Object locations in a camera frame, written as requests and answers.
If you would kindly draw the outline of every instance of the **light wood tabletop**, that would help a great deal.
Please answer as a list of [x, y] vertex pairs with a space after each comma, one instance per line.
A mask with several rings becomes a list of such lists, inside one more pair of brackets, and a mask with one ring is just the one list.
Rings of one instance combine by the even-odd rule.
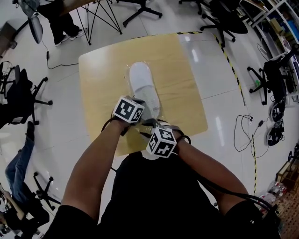
[[[207, 130], [207, 122], [188, 58], [178, 36], [147, 36], [109, 45], [79, 58], [86, 126], [93, 141], [110, 118], [120, 96], [129, 95], [128, 67], [146, 62], [151, 69], [164, 119], [189, 136]], [[131, 128], [115, 155], [144, 150], [145, 141]]]

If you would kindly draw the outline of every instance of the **forearm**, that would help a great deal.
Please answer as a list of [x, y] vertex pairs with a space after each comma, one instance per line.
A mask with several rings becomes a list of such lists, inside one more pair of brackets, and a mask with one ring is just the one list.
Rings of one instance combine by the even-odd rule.
[[[184, 140], [181, 140], [178, 143], [178, 149], [179, 157], [201, 176], [232, 192], [247, 194], [247, 191], [240, 180], [212, 157], [202, 153]], [[206, 187], [206, 189], [215, 197], [219, 209], [223, 214], [238, 202], [243, 201], [241, 198], [223, 194], [210, 187]]]
[[79, 208], [98, 220], [101, 193], [122, 130], [121, 123], [113, 120], [82, 154], [72, 171], [62, 204]]
[[15, 203], [15, 201], [10, 196], [7, 196], [6, 199], [16, 210], [18, 219], [22, 220], [25, 216], [25, 213], [22, 211], [22, 209]]

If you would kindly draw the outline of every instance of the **white tiled floor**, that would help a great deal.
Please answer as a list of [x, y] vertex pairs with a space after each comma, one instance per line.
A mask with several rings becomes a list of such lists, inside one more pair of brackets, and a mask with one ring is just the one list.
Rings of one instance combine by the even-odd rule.
[[[128, 40], [131, 38], [172, 33], [178, 31], [198, 31], [201, 26], [209, 24], [197, 15], [197, 7], [190, 3], [179, 5], [173, 0], [150, 1], [149, 7], [163, 12], [163, 17], [144, 13], [128, 24], [126, 28], [121, 23], [136, 11], [137, 6], [127, 3], [115, 2], [112, 9], [122, 28], [120, 35], [112, 28], [96, 19], [93, 27], [92, 45], [83, 36], [74, 41], [67, 41], [55, 48], [50, 26], [45, 18], [40, 17], [44, 29], [43, 41], [49, 49], [49, 66], [58, 64], [70, 64], [78, 62], [78, 57], [88, 51]], [[90, 10], [95, 10], [96, 5], [91, 4]], [[86, 25], [86, 13], [79, 10], [83, 24]], [[80, 26], [76, 11], [71, 12], [75, 24]], [[208, 29], [202, 34], [180, 35], [182, 46], [186, 56], [190, 59], [194, 78], [199, 88], [203, 106], [208, 122], [208, 130], [204, 133], [192, 136], [192, 144], [203, 152], [214, 157], [228, 167], [246, 186], [249, 193], [253, 193], [254, 185], [254, 159], [251, 156], [250, 147], [242, 152], [237, 152], [233, 145], [235, 119], [237, 115], [250, 114], [254, 116], [252, 125], [244, 121], [245, 129], [250, 134], [254, 132], [260, 120], [266, 120], [270, 107], [270, 95], [268, 105], [261, 104], [261, 92], [249, 94], [250, 87], [254, 87], [255, 77], [247, 72], [247, 67], [258, 69], [263, 66], [265, 59], [258, 51], [256, 44], [260, 39], [252, 28], [249, 33], [237, 35], [236, 42], [232, 43], [227, 38], [225, 51], [239, 77], [245, 96], [246, 106], [240, 94], [236, 79], [219, 48], [212, 33]], [[37, 105], [36, 117], [40, 125], [36, 127], [36, 146], [31, 157], [27, 172], [26, 182], [32, 190], [36, 190], [33, 181], [33, 172], [40, 173], [39, 180], [44, 184], [49, 176], [54, 177], [54, 183], [50, 191], [62, 198], [72, 168], [90, 144], [88, 132], [85, 127], [84, 113], [80, 94], [78, 66], [58, 67], [47, 69], [46, 49], [37, 45], [28, 27], [17, 37], [18, 46], [9, 50], [4, 60], [9, 60], [13, 65], [19, 64], [25, 68], [28, 77], [35, 84], [45, 76], [49, 78], [41, 91], [41, 97], [45, 100], [53, 100], [53, 106]], [[257, 191], [267, 188], [274, 179], [275, 173], [286, 161], [288, 153], [293, 150], [299, 137], [298, 118], [299, 108], [287, 108], [285, 110], [285, 141], [270, 147], [267, 154], [257, 160]], [[273, 126], [268, 120], [258, 129], [255, 136], [256, 155], [262, 155], [266, 150], [265, 135]], [[26, 125], [6, 125], [0, 130], [0, 181], [7, 187], [4, 176], [6, 165], [12, 160], [17, 150], [24, 143]], [[236, 146], [241, 149], [248, 143], [248, 138], [242, 134], [242, 129], [236, 129]], [[115, 159], [113, 166], [118, 167], [124, 157]], [[114, 173], [111, 172], [104, 187], [102, 196], [101, 214], [104, 211], [111, 195]]]

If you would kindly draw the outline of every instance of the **yellow and black tape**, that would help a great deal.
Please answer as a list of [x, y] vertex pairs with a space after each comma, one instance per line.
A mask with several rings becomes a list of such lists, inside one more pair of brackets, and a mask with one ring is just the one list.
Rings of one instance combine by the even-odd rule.
[[254, 156], [254, 194], [256, 193], [256, 178], [257, 178], [257, 166], [256, 166], [256, 148], [254, 147], [254, 138], [252, 136], [253, 156]]
[[243, 103], [244, 103], [244, 106], [246, 106], [246, 103], [245, 103], [245, 98], [244, 98], [244, 95], [243, 95], [242, 87], [241, 87], [241, 84], [240, 84], [239, 78], [238, 78], [238, 76], [237, 76], [237, 73], [236, 73], [236, 71], [234, 70], [234, 68], [233, 68], [233, 66], [232, 66], [232, 64], [231, 64], [231, 62], [230, 62], [230, 60], [229, 60], [229, 58], [228, 58], [228, 56], [227, 56], [226, 52], [224, 51], [224, 48], [221, 46], [221, 43], [220, 43], [220, 41], [218, 40], [218, 38], [217, 38], [215, 35], [214, 35], [214, 37], [215, 37], [215, 39], [216, 39], [217, 43], [219, 44], [219, 46], [220, 46], [220, 48], [221, 48], [221, 50], [222, 50], [222, 52], [223, 52], [223, 54], [224, 54], [225, 58], [227, 59], [227, 61], [228, 61], [228, 63], [229, 63], [229, 66], [230, 66], [230, 68], [232, 69], [232, 71], [233, 71], [233, 73], [234, 73], [235, 79], [237, 80], [238, 86], [239, 86], [239, 88], [240, 88], [240, 92], [241, 92], [241, 95], [242, 95], [242, 98], [243, 98]]
[[202, 33], [202, 32], [176, 32], [176, 34], [178, 34], [178, 35], [182, 35], [182, 34], [199, 34], [199, 33]]

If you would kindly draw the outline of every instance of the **black pants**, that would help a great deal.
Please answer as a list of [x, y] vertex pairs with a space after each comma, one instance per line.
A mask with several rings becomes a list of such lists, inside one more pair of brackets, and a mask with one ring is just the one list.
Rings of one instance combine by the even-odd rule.
[[30, 220], [24, 218], [22, 220], [22, 239], [31, 239], [37, 229], [48, 223], [50, 219], [48, 212], [43, 208], [38, 199], [31, 199], [27, 205], [27, 210], [33, 218]]
[[39, 6], [37, 9], [41, 15], [49, 20], [55, 44], [58, 44], [63, 40], [63, 32], [69, 36], [76, 36], [79, 32], [79, 27], [74, 25], [73, 19], [69, 13], [60, 16], [62, 10], [62, 0], [55, 0], [47, 5]]

